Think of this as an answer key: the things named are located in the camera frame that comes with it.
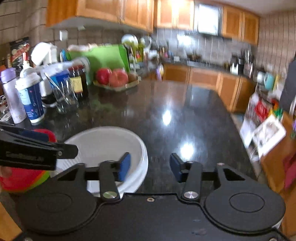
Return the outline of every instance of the mug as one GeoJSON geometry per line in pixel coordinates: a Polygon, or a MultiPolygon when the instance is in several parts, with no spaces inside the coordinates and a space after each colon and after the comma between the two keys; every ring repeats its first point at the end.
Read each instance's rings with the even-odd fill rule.
{"type": "Polygon", "coordinates": [[[270,74],[270,73],[266,73],[265,74],[265,78],[264,78],[264,86],[267,90],[273,90],[274,88],[274,81],[275,81],[275,77],[270,74]]]}

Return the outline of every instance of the screw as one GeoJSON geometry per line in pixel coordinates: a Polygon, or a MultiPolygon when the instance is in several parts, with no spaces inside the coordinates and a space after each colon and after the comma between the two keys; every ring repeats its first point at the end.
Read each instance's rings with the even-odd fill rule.
{"type": "Polygon", "coordinates": [[[155,199],[154,199],[153,197],[148,197],[148,198],[147,198],[147,201],[148,201],[148,202],[154,202],[155,199]]]}
{"type": "Polygon", "coordinates": [[[188,198],[188,199],[195,199],[198,197],[198,194],[196,192],[193,191],[188,191],[184,193],[184,197],[188,198]]]}
{"type": "Polygon", "coordinates": [[[107,191],[103,193],[103,197],[107,199],[113,199],[117,197],[117,193],[113,191],[107,191]]]}

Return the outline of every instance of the red apple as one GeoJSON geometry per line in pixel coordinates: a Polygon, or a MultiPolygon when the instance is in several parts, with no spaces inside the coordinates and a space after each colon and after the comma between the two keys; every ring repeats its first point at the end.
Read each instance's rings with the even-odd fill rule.
{"type": "Polygon", "coordinates": [[[112,87],[121,87],[128,83],[128,75],[124,69],[113,70],[110,78],[109,84],[112,87]]]}
{"type": "Polygon", "coordinates": [[[101,85],[108,85],[110,75],[112,74],[112,71],[108,68],[101,68],[96,72],[96,80],[101,85]]]}

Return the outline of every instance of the blue gripper pad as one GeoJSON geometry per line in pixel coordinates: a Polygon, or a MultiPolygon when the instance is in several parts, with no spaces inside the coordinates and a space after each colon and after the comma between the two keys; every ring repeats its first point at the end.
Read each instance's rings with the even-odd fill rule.
{"type": "Polygon", "coordinates": [[[178,159],[173,155],[170,155],[170,168],[177,180],[177,182],[182,182],[181,164],[178,159]]]}
{"type": "Polygon", "coordinates": [[[131,166],[131,155],[129,152],[126,152],[119,160],[120,162],[120,171],[118,172],[118,181],[123,182],[126,178],[128,170],[131,166]]]}

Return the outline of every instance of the purple water bottle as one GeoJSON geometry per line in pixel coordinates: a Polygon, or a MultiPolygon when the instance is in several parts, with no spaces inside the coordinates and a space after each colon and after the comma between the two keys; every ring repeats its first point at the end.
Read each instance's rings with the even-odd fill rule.
{"type": "Polygon", "coordinates": [[[1,72],[1,82],[6,97],[7,105],[11,113],[11,117],[15,124],[26,119],[27,114],[20,100],[17,89],[15,88],[16,74],[14,68],[9,68],[1,72]]]}

